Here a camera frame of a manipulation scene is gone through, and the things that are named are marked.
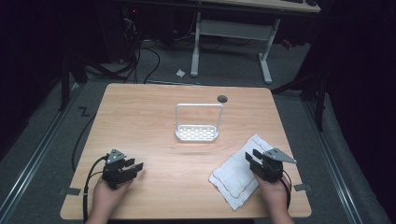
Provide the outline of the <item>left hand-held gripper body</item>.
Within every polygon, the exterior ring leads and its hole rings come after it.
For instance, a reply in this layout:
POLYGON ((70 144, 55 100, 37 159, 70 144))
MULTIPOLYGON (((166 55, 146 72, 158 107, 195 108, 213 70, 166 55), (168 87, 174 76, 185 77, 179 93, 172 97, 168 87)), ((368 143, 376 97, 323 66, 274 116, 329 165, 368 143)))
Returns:
POLYGON ((137 174, 133 175, 124 172, 125 169, 131 167, 124 167, 125 161, 127 161, 126 155, 115 148, 106 156, 102 178, 112 189, 117 189, 118 185, 130 181, 137 176, 137 174))

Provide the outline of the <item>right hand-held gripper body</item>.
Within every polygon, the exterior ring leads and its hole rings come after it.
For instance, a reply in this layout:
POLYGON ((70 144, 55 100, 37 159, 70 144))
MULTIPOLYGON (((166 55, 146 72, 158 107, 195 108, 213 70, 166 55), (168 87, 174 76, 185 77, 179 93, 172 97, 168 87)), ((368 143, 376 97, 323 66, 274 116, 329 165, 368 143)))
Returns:
POLYGON ((256 158, 253 155, 253 162, 249 164, 249 169, 258 175, 261 179, 268 182, 276 182, 280 180, 283 176, 283 163, 296 163, 297 160, 283 152, 278 148, 272 148, 262 152, 262 160, 256 158))

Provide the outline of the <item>white cloth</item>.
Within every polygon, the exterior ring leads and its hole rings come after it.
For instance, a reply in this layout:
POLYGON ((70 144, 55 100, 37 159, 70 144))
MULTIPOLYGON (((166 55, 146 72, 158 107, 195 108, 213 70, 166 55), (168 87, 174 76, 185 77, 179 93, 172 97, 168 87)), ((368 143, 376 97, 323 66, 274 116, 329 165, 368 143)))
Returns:
POLYGON ((259 186, 246 160, 246 153, 254 149, 265 152, 273 147, 257 134, 252 135, 246 143, 226 162, 215 169, 209 177, 225 201, 233 210, 241 207, 252 192, 259 186))

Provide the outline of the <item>person's right hand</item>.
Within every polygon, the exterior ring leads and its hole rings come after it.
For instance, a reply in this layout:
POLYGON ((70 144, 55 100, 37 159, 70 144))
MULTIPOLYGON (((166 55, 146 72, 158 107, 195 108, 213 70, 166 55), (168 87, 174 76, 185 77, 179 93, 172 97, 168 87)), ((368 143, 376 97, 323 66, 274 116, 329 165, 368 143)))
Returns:
POLYGON ((283 176, 276 182, 268 182, 255 175, 259 188, 270 217, 285 216, 288 213, 288 191, 286 187, 289 181, 283 176))

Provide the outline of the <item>white rack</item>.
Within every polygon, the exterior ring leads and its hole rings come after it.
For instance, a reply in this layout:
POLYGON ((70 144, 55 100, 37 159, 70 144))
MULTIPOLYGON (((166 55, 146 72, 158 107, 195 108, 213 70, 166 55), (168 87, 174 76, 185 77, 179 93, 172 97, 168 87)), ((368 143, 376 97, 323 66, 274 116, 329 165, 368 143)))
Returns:
POLYGON ((184 143, 211 143, 219 136, 222 104, 185 103, 175 106, 177 139, 184 143))

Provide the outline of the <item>black metal stand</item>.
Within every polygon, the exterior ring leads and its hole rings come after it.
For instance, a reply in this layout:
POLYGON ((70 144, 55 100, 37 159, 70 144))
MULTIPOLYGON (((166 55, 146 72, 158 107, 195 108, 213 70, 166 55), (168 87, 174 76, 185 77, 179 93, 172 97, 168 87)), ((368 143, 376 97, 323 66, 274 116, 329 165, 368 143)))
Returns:
POLYGON ((129 63, 127 66, 121 68, 117 71, 110 71, 101 64, 84 57, 76 53, 66 53, 62 60, 62 73, 61 73, 61 83, 62 83, 62 98, 60 110, 65 110, 66 106, 70 102, 70 81, 69 75, 72 75, 77 84, 86 84, 88 81, 88 71, 86 66, 89 66, 96 70, 100 75, 106 77, 120 79, 120 74, 126 72, 132 67, 129 63))
POLYGON ((316 101, 316 107, 314 110, 314 122, 318 129, 322 132, 323 125, 323 112, 325 109, 325 93, 328 76, 323 73, 317 73, 306 77, 296 78, 292 82, 289 82, 281 87, 271 90, 272 94, 280 94, 286 90, 301 89, 300 98, 302 101, 316 101))

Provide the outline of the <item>white-legged desk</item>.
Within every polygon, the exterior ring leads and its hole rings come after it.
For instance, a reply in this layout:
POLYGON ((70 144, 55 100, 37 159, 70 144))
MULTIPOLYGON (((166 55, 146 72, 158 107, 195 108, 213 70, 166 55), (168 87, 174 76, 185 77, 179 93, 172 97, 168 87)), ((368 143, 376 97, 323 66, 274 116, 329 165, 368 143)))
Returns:
MULTIPOLYGON (((194 7, 230 7, 237 9, 265 9, 270 12, 302 13, 303 15, 317 15, 321 8, 316 0, 188 0, 194 7)), ((263 52, 258 54, 263 80, 272 83, 267 57, 273 45, 278 26, 279 16, 270 24, 259 24, 253 21, 230 21, 226 19, 203 19, 202 10, 195 13, 194 48, 191 58, 191 76, 199 75, 200 38, 202 35, 230 37, 246 40, 258 40, 266 43, 263 52)))

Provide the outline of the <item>dark computer tower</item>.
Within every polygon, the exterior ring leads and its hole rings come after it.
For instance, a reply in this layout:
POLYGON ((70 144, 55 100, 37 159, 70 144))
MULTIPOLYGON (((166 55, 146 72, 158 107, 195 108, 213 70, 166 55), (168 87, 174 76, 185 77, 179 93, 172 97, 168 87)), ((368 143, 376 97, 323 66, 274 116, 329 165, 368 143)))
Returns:
POLYGON ((108 60, 113 63, 129 62, 134 26, 128 8, 110 2, 97 2, 95 7, 108 60))

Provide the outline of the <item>metal floor rail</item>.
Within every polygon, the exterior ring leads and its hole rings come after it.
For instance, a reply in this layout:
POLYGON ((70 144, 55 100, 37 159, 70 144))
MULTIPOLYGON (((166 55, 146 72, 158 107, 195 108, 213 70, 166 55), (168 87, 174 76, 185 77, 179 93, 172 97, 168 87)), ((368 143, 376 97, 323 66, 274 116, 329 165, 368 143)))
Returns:
POLYGON ((16 143, 0 161, 0 224, 6 224, 22 195, 46 157, 70 105, 78 98, 84 84, 73 84, 70 100, 61 108, 61 85, 57 84, 44 103, 29 118, 16 143))
POLYGON ((330 146, 326 140, 326 137, 318 128, 315 121, 315 111, 311 103, 303 102, 303 107, 307 116, 309 117, 310 123, 312 124, 317 139, 319 140, 320 148, 322 150, 323 158, 328 167, 329 174, 331 176, 333 185, 337 192, 338 198, 343 205, 346 212, 346 216, 350 224, 363 224, 361 219, 361 214, 352 198, 350 190, 347 186, 345 179, 343 178, 338 165, 334 159, 330 146))

